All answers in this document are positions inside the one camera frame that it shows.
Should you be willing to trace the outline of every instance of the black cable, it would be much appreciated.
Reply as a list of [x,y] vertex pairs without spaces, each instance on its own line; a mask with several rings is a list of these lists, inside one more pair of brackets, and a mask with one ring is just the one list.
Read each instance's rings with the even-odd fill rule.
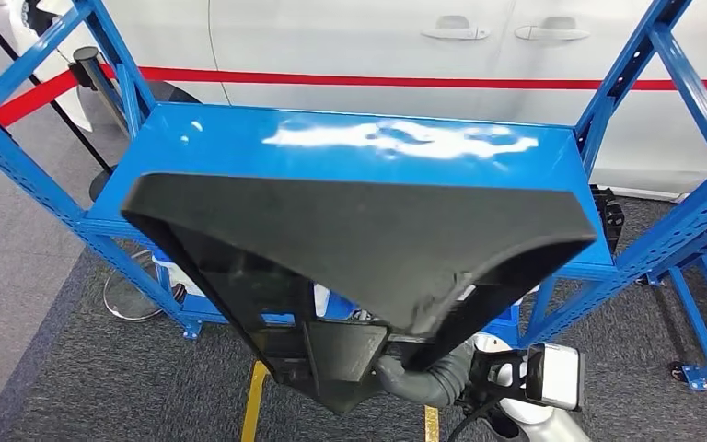
[[448,437],[448,442],[454,442],[459,437],[459,433],[470,425],[473,421],[481,417],[484,413],[489,411],[497,402],[499,402],[502,397],[490,396],[486,401],[484,401],[480,407],[478,407],[473,413],[470,413],[462,422],[460,422],[454,431],[451,432],[451,436]]
[[[12,59],[12,61],[17,60],[19,58],[19,55],[17,55],[17,52],[15,52],[14,49],[12,49],[12,46],[9,45],[9,43],[6,41],[3,35],[0,33],[0,46],[1,49],[6,52],[7,55],[9,55],[9,58]],[[33,83],[34,86],[38,86],[41,84],[41,81],[39,79],[31,74],[29,76],[29,80],[31,83]],[[90,144],[90,141],[85,137],[85,135],[80,131],[80,128],[77,127],[74,122],[72,122],[72,119],[69,118],[69,115],[66,114],[64,109],[59,105],[58,103],[55,102],[55,100],[50,102],[50,106],[52,109],[57,113],[60,117],[61,120],[64,120],[66,125],[69,127],[69,130],[72,131],[72,133],[77,137],[78,140],[80,140],[80,143],[85,147],[87,152],[93,157],[93,159],[96,160],[97,163],[101,166],[102,169],[104,169],[105,172],[107,172],[108,175],[112,175],[112,168],[110,165],[107,164],[107,161],[104,161],[104,158],[99,155],[99,152],[93,147],[92,144]]]

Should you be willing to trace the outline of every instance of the carpet floor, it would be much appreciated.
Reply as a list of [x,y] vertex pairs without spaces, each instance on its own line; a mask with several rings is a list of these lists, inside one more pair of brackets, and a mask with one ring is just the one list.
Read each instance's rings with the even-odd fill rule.
[[[623,206],[620,247],[670,209]],[[253,363],[246,346],[226,326],[205,325],[192,342],[167,318],[117,320],[101,301],[109,274],[90,251],[80,256],[0,396],[0,440],[239,440]],[[707,317],[707,287],[686,275]],[[576,286],[558,284],[552,303]],[[587,353],[586,406],[574,417],[593,440],[707,440],[707,391],[691,392],[666,368],[703,363],[670,286],[632,285],[558,342]],[[441,411],[442,440],[460,419]],[[257,439],[422,440],[423,407],[384,395],[334,416],[268,379]],[[460,440],[493,439],[474,424]]]

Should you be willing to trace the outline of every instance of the blue metal upright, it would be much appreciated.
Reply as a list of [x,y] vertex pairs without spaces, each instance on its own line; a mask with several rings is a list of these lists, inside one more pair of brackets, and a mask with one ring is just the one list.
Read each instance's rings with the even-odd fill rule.
[[[666,65],[707,141],[706,87],[670,33],[689,3],[690,0],[654,0],[651,4],[575,127],[581,152],[593,156],[592,152],[599,149],[599,139],[593,136],[598,115],[608,119],[609,102],[613,100],[616,109],[655,52]],[[639,276],[661,268],[706,232],[707,181],[617,257],[617,273],[613,277],[586,285],[540,324],[530,324],[520,343],[551,339]]]
[[[130,147],[88,211],[1,127],[0,169],[151,297],[189,337],[199,333],[203,321],[220,322],[223,317],[203,297],[176,301],[166,273],[159,272],[159,281],[154,280],[111,239],[150,242],[119,213],[141,174],[193,172],[573,192],[599,238],[545,281],[537,294],[527,331],[518,341],[527,345],[549,340],[639,276],[676,275],[676,268],[696,262],[699,249],[707,247],[707,181],[616,260],[588,186],[611,115],[655,53],[707,141],[707,90],[671,35],[689,3],[654,0],[571,127],[156,102],[101,0],[74,0],[72,9],[0,76],[0,105],[85,20],[120,86],[115,101],[127,122]],[[585,284],[546,315],[556,278]],[[707,376],[707,367],[700,371]]]

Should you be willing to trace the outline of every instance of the red stripe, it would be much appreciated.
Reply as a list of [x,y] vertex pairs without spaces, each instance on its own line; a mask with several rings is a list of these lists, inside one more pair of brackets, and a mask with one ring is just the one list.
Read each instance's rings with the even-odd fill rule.
[[[255,83],[315,86],[390,86],[390,87],[471,87],[491,89],[597,89],[601,80],[544,78],[417,78],[403,76],[314,76],[235,72],[173,67],[141,67],[148,80],[202,81],[213,83]],[[638,80],[634,90],[676,90],[671,80]]]
[[[113,78],[112,69],[102,65]],[[400,76],[314,76],[309,74],[276,74],[234,72],[173,67],[140,67],[147,80],[191,81],[211,83],[252,83],[267,85],[375,86],[375,87],[470,87],[492,89],[594,90],[601,80],[545,78],[417,78]],[[76,86],[69,71],[29,90],[0,107],[0,123],[4,126],[23,118],[65,91]],[[638,80],[633,90],[676,90],[671,80]]]
[[0,124],[7,127],[75,86],[77,86],[77,80],[72,72],[62,72],[49,81],[31,88],[28,92],[1,105]]

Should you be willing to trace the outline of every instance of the perforated metal post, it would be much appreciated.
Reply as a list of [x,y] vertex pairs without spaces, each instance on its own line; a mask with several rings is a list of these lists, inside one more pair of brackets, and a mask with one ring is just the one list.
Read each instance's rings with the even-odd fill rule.
[[615,296],[640,275],[707,229],[707,180],[636,239],[617,259],[619,271],[608,281],[588,283],[544,321],[525,334],[524,343],[548,341],[602,302]]

